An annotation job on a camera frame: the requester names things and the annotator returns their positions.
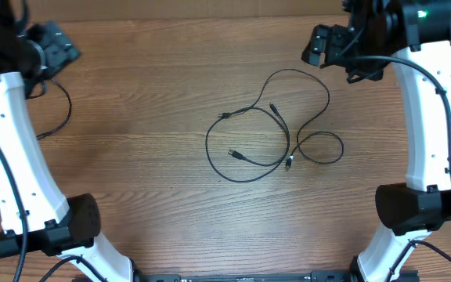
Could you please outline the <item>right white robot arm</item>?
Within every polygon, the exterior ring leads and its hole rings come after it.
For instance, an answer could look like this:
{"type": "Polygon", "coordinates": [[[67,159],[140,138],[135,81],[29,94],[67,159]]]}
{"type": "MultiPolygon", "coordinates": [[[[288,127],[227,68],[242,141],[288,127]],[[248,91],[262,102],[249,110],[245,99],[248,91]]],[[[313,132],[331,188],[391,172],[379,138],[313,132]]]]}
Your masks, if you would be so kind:
{"type": "Polygon", "coordinates": [[[343,67],[348,82],[379,81],[392,66],[404,102],[404,183],[375,193],[380,225],[346,281],[416,281],[402,266],[451,221],[451,0],[348,0],[347,27],[318,25],[301,58],[343,67]]]}

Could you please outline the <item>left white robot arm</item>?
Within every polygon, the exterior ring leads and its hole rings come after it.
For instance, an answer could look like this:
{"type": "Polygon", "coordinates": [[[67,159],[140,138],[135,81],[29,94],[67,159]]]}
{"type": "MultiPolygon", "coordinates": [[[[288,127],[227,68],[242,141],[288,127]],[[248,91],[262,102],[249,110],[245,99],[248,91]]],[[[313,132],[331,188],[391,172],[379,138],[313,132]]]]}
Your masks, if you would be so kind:
{"type": "Polygon", "coordinates": [[[16,19],[0,1],[0,258],[33,251],[72,263],[92,281],[140,281],[135,263],[101,230],[95,198],[65,196],[56,185],[31,124],[26,102],[80,56],[53,22],[16,19]]]}

